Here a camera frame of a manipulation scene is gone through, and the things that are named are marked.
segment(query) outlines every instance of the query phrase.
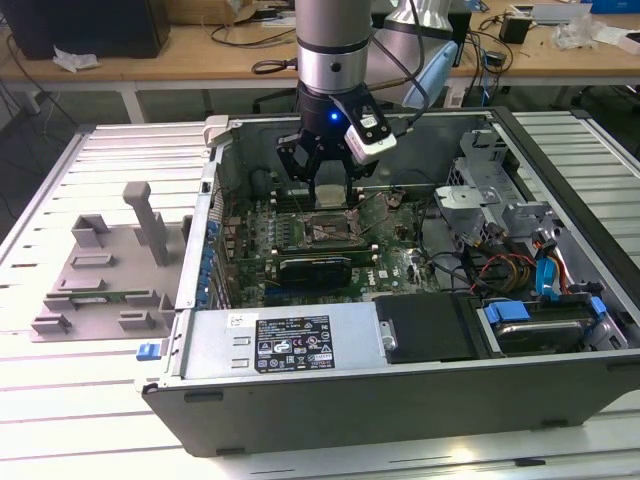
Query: black box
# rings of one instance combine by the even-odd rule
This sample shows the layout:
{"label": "black box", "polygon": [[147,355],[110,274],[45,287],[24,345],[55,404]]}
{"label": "black box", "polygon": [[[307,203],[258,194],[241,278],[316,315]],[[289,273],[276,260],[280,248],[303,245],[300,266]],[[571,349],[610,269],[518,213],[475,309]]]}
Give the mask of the black box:
{"label": "black box", "polygon": [[16,44],[31,60],[53,46],[100,57],[153,58],[169,37],[165,0],[0,0]]}
{"label": "black box", "polygon": [[521,45],[527,37],[530,26],[530,18],[506,15],[502,20],[502,28],[500,28],[500,40],[504,43]]}
{"label": "black box", "polygon": [[[372,18],[374,28],[382,28],[384,19],[393,12],[394,7],[389,0],[375,0],[372,6]],[[462,52],[464,50],[464,41],[469,31],[469,23],[471,23],[471,10],[467,7],[464,0],[453,0],[449,9],[449,23],[453,27],[453,35],[451,40],[458,45],[458,53],[453,62],[453,66],[460,65]]]}

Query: wooden desk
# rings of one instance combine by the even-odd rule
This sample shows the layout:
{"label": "wooden desk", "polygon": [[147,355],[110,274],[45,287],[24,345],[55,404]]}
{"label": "wooden desk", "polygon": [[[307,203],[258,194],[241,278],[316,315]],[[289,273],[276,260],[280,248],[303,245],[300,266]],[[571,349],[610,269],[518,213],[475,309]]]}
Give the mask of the wooden desk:
{"label": "wooden desk", "polygon": [[[491,11],[474,14],[472,27],[504,11],[508,0],[489,1]],[[640,29],[640,15],[598,15],[611,26]],[[296,56],[295,35],[291,43],[267,49],[238,49],[215,44],[209,38],[211,27],[174,26],[165,48],[154,59],[106,58],[99,68],[72,74],[51,61],[27,61],[20,55],[29,74],[49,91],[118,91],[122,95],[131,121],[144,122],[137,93],[142,90],[289,88],[296,84],[296,73],[285,71],[255,76],[251,66],[257,61]],[[262,28],[257,24],[230,29],[228,40],[250,42],[282,32],[282,28]],[[497,35],[499,26],[488,33]],[[605,44],[597,49],[560,51],[551,44],[551,27],[537,27],[529,32],[524,45],[513,45],[514,61],[500,80],[502,85],[622,85],[640,83],[640,57]],[[483,46],[501,50],[489,38]],[[0,78],[13,91],[32,91],[18,67],[7,57],[4,39],[0,43]],[[467,46],[462,64],[453,70],[447,82],[447,106],[460,106],[465,89],[475,71],[475,56]]]}

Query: power supply label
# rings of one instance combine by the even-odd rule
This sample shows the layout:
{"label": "power supply label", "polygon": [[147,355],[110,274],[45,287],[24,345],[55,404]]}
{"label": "power supply label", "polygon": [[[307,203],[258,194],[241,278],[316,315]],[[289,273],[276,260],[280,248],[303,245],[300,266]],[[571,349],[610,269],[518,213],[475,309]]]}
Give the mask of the power supply label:
{"label": "power supply label", "polygon": [[295,317],[256,321],[258,373],[335,368],[329,317]]}

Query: circuit board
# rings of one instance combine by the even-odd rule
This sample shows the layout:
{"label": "circuit board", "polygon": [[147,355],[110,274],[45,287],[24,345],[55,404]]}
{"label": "circuit board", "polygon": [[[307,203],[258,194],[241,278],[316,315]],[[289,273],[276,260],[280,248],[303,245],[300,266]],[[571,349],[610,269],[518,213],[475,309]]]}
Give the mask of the circuit board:
{"label": "circuit board", "polygon": [[[368,192],[352,208],[304,211],[301,203],[295,200],[290,208],[283,202],[240,201],[227,213],[223,232],[234,308],[361,302],[385,294],[439,291],[416,250],[415,203],[389,191]],[[350,278],[339,287],[285,288],[279,274],[288,262],[301,259],[341,259],[348,262]]]}

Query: black plastic cover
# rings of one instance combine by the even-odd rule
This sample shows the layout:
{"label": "black plastic cover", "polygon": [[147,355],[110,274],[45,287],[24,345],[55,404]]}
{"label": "black plastic cover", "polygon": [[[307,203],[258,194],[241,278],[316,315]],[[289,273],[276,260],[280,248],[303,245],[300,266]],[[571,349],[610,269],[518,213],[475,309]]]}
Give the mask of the black plastic cover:
{"label": "black plastic cover", "polygon": [[456,293],[382,296],[374,300],[380,321],[389,321],[397,348],[389,363],[459,361],[489,358],[477,297]]}

